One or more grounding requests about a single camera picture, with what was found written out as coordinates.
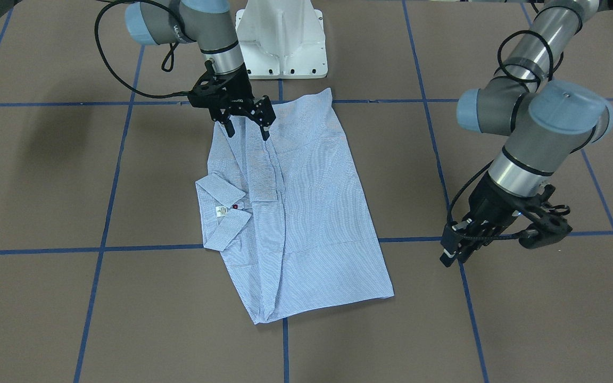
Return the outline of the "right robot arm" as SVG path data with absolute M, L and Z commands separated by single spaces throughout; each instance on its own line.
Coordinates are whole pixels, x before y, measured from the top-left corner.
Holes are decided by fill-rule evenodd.
M 229 137 L 232 116 L 250 119 L 263 140 L 275 112 L 268 96 L 255 97 L 227 1 L 140 1 L 126 9 L 127 31 L 143 45 L 196 43 L 206 71 L 185 97 L 193 107 L 207 109 Z

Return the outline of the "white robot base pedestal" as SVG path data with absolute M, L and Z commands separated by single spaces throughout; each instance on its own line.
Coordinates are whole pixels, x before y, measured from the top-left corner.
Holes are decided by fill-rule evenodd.
M 248 1 L 235 27 L 251 80 L 328 75 L 324 15 L 311 1 Z

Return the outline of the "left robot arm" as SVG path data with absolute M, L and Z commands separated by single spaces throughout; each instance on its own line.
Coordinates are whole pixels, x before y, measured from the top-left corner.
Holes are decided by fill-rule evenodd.
M 569 206 L 550 203 L 550 177 L 567 157 L 601 140 L 613 128 L 613 106 L 593 91 L 556 78 L 565 46 L 601 10 L 604 1 L 547 1 L 530 29 L 482 89 L 458 100 L 462 128 L 506 137 L 497 156 L 469 179 L 475 184 L 469 211 L 455 220 L 448 211 L 440 260 L 465 263 L 481 247 L 517 240 L 537 249 L 572 231 Z

